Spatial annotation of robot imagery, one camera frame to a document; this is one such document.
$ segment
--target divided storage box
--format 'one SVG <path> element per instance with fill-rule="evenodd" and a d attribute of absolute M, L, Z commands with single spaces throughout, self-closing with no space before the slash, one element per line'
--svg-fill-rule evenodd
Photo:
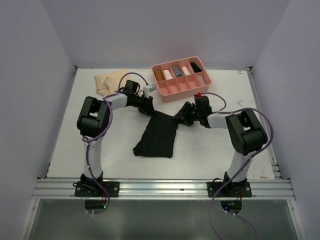
<path fill-rule="evenodd" d="M 195 63 L 202 71 L 195 73 L 190 63 Z M 178 67 L 181 73 L 184 72 L 182 67 L 186 67 L 190 75 L 175 77 L 172 67 Z M 168 70 L 173 78 L 166 80 L 164 70 Z M 162 72 L 164 80 L 157 81 L 155 75 L 157 71 Z M 212 82 L 204 65 L 197 56 L 154 65 L 152 72 L 161 101 L 164 103 L 191 97 L 197 93 L 205 93 Z M 199 81 L 198 76 L 202 76 L 204 82 Z"/>

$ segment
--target black cloth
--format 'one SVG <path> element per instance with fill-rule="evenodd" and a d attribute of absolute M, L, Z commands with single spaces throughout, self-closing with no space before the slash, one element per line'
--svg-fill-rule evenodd
<path fill-rule="evenodd" d="M 176 130 L 179 121 L 163 112 L 155 111 L 142 135 L 140 142 L 133 149 L 134 155 L 143 157 L 172 158 Z"/>

